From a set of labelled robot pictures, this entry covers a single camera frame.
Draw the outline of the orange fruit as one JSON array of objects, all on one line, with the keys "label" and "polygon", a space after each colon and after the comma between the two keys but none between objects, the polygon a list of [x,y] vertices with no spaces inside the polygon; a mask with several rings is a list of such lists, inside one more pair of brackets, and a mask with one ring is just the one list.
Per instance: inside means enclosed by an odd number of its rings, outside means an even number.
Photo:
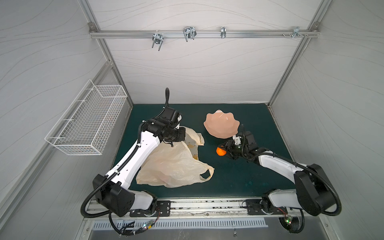
[{"label": "orange fruit", "polygon": [[227,151],[225,149],[217,147],[216,153],[217,153],[218,156],[222,157],[222,156],[225,156],[227,154]]}]

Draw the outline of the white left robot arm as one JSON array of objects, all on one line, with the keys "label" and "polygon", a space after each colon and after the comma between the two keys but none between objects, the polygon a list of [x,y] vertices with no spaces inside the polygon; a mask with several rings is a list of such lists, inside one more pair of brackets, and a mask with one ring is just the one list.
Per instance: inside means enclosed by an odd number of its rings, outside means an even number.
[{"label": "white left robot arm", "polygon": [[156,196],[146,191],[131,191],[130,186],[147,157],[160,143],[172,146],[185,140],[186,129],[180,126],[182,115],[169,106],[168,88],[165,96],[162,111],[139,125],[137,141],[118,164],[105,175],[94,178],[94,189],[81,205],[83,217],[98,218],[111,213],[123,217],[132,211],[152,215],[156,211]]}]

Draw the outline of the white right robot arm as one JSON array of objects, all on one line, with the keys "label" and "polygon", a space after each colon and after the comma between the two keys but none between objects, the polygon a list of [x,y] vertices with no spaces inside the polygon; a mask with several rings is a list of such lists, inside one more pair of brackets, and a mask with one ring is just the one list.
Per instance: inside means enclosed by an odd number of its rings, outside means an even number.
[{"label": "white right robot arm", "polygon": [[303,231],[305,214],[334,217],[342,212],[341,199],[321,166],[300,164],[259,147],[249,131],[233,136],[218,146],[216,153],[232,160],[243,158],[280,174],[295,185],[290,190],[272,189],[262,195],[257,204],[246,201],[250,211],[260,209],[266,215],[280,211],[283,216],[279,222],[289,233]]}]

